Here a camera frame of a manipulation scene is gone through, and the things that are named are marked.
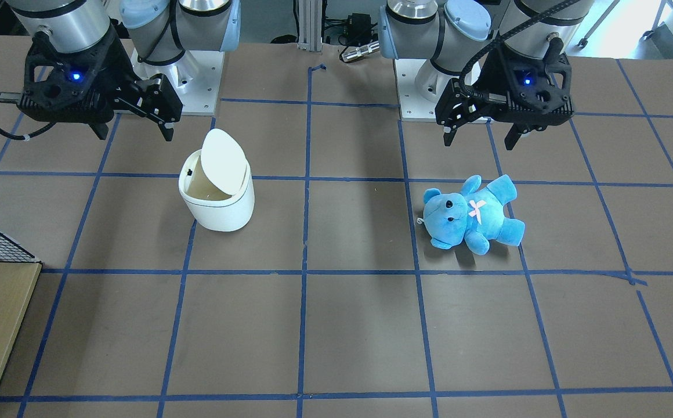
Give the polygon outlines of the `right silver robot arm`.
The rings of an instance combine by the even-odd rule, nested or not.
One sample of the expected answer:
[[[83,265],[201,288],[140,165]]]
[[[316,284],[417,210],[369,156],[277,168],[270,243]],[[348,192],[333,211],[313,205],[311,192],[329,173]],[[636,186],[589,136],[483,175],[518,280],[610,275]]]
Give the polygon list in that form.
[[[10,1],[31,35],[23,92],[16,105],[34,121],[85,124],[100,139],[124,111],[152,121],[164,140],[189,109],[192,92],[209,92],[209,70],[194,51],[238,48],[239,1],[122,1],[131,58],[101,1]]]

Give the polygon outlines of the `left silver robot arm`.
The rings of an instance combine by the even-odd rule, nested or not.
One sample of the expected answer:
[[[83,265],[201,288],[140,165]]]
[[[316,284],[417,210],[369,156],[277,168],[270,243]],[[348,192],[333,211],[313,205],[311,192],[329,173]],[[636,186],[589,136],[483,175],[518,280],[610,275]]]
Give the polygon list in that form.
[[[435,121],[450,146],[465,124],[508,122],[522,136],[575,115],[565,53],[591,1],[387,1],[377,24],[381,55],[424,59],[446,76],[433,88]]]

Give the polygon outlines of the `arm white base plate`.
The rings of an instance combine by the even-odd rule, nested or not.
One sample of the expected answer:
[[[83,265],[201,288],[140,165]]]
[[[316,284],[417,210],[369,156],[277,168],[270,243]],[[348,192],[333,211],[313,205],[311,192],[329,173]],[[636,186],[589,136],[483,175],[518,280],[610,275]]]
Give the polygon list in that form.
[[[429,59],[395,59],[394,68],[403,121],[436,122],[438,100],[456,76],[439,71]]]
[[[183,103],[183,116],[214,116],[223,74],[222,51],[186,51],[176,63],[166,66],[140,63],[133,51],[131,61],[135,74],[148,79],[165,74]]]

